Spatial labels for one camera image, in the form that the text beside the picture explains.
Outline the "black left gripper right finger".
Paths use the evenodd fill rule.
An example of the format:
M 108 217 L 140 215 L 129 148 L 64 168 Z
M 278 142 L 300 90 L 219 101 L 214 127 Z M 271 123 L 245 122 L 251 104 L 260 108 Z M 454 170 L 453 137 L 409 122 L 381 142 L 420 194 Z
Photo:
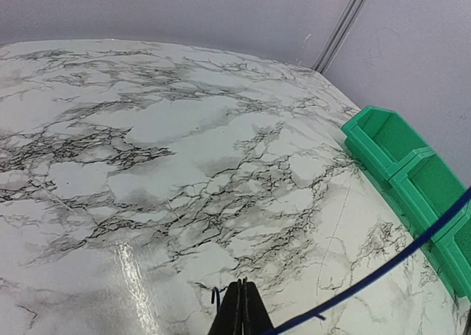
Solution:
M 274 329 L 257 286 L 246 278 L 242 282 L 243 334 L 259 335 Z

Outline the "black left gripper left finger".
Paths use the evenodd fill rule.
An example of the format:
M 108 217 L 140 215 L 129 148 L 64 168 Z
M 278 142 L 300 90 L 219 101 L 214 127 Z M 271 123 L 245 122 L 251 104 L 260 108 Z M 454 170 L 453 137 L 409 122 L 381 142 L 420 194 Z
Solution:
M 230 283 L 223 298 L 220 291 L 213 288 L 211 302 L 216 304 L 216 316 L 208 335 L 242 334 L 242 300 L 241 280 Z

